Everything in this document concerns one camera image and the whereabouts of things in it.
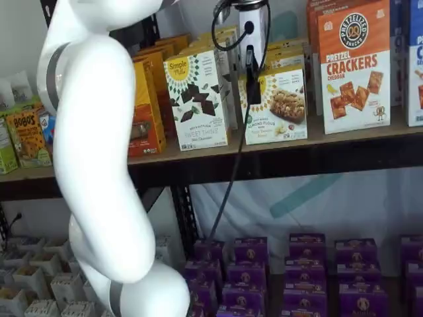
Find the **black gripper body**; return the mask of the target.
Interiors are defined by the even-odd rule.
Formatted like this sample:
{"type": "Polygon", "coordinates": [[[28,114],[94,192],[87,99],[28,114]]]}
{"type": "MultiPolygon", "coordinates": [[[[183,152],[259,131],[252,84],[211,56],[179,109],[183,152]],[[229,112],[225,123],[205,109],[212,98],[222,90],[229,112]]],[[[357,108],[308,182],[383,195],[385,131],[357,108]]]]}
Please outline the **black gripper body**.
{"type": "Polygon", "coordinates": [[[245,55],[246,76],[248,79],[257,79],[260,73],[260,67],[254,53],[254,46],[248,45],[245,55]]]}

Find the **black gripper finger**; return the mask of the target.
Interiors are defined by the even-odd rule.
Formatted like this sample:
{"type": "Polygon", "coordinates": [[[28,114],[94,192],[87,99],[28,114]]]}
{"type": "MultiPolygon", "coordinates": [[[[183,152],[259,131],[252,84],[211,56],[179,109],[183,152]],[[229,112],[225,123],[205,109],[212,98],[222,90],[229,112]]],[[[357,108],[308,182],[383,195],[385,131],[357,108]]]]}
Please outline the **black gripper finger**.
{"type": "Polygon", "coordinates": [[[254,77],[248,79],[248,103],[261,103],[260,81],[254,77]]]}

